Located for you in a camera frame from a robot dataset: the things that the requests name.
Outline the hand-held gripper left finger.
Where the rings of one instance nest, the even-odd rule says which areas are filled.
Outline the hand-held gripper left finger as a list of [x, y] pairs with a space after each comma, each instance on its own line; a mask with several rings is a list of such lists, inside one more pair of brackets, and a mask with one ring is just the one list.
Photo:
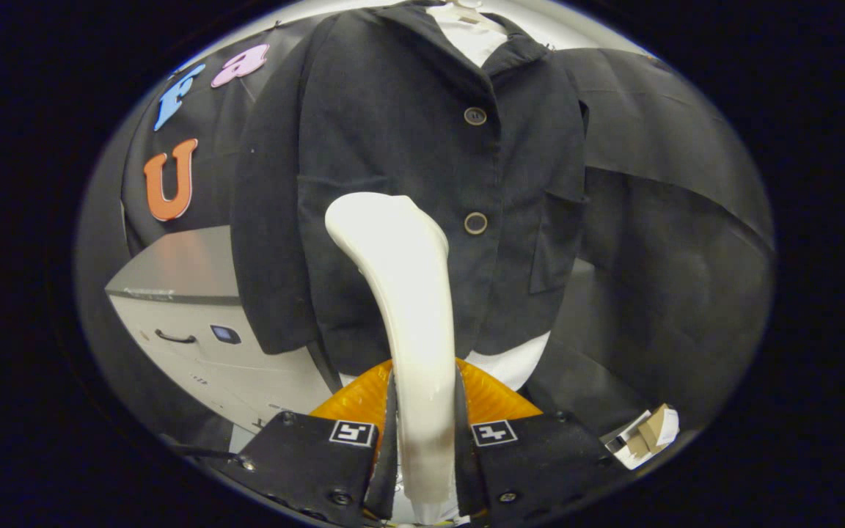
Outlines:
[[379, 526], [395, 502], [396, 422], [388, 360], [308, 414], [275, 415], [222, 474], [272, 508], [335, 526]]

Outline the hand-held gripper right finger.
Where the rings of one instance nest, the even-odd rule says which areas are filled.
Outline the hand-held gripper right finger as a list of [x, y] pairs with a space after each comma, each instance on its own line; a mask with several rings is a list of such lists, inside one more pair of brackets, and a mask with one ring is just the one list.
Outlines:
[[544, 412], [456, 361], [455, 476], [473, 525], [550, 525], [627, 482], [628, 470], [567, 411]]

